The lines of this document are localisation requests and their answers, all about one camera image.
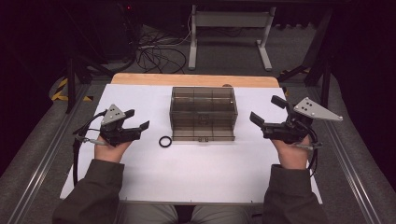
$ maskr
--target wooden edge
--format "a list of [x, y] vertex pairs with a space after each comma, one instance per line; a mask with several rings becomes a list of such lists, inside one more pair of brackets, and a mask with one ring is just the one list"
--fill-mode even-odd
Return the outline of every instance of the wooden edge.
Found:
[[233, 87], [279, 88], [274, 77], [241, 77], [211, 75], [170, 75], [170, 74], [132, 74], [118, 73], [111, 84], [157, 85], [157, 86], [211, 86], [225, 84]]

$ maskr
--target o-ring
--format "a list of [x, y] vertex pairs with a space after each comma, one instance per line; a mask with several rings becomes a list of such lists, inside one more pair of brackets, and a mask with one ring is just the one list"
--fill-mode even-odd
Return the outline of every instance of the o-ring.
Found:
[[[162, 141], [163, 141], [164, 138], [169, 140], [169, 144], [168, 145], [163, 145]], [[170, 147], [172, 145], [172, 138], [169, 137], [169, 136], [163, 136], [162, 138], [160, 138], [160, 141], [158, 143], [160, 144], [161, 147]]]

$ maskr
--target clear plastic box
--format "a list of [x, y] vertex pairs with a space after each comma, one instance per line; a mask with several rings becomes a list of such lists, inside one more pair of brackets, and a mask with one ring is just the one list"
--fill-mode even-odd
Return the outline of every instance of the clear plastic box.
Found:
[[174, 141], [233, 141], [237, 116], [233, 88], [172, 89], [170, 120]]

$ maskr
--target table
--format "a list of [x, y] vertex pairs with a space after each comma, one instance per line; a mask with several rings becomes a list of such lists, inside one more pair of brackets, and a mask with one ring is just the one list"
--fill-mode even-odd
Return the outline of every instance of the table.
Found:
[[[173, 86], [233, 85], [238, 118], [234, 142], [181, 142], [162, 148], [158, 141], [171, 135], [169, 107]], [[117, 74], [106, 86], [97, 112], [117, 105], [122, 111], [135, 109], [123, 127], [131, 128], [150, 120], [139, 141], [125, 152], [123, 188], [120, 198], [133, 203], [226, 203], [261, 204], [268, 187], [270, 166], [278, 163], [271, 141], [249, 121], [251, 111], [269, 122], [282, 122], [286, 111], [272, 105], [273, 94], [283, 91], [273, 77], [199, 75]], [[99, 119], [91, 128], [99, 128]], [[87, 137], [96, 138], [97, 132]], [[93, 158], [93, 145], [80, 149], [78, 177], [82, 178]], [[314, 192], [320, 198], [315, 179]], [[61, 198], [73, 189], [70, 175]]]

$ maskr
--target white table surface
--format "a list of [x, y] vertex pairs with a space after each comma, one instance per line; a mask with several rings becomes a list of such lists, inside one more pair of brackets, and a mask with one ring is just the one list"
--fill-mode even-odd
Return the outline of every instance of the white table surface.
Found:
[[[169, 119], [171, 86], [108, 84], [95, 114], [115, 104], [120, 110], [134, 109], [123, 128], [138, 127], [149, 120], [141, 139], [125, 152], [123, 187], [120, 198], [135, 203], [262, 203], [270, 177], [271, 164], [278, 163], [274, 146], [262, 138], [262, 131], [249, 120], [253, 111], [266, 122], [280, 123], [287, 112], [271, 103], [273, 95], [284, 98], [280, 88], [234, 88], [238, 117], [233, 142], [174, 141], [160, 147], [159, 139], [172, 136]], [[91, 128], [99, 129], [102, 118]], [[99, 132], [89, 131], [96, 139]], [[93, 159], [93, 144], [82, 144], [78, 178], [82, 178]], [[312, 189], [321, 202], [318, 187]], [[70, 172], [61, 198], [73, 189]]]

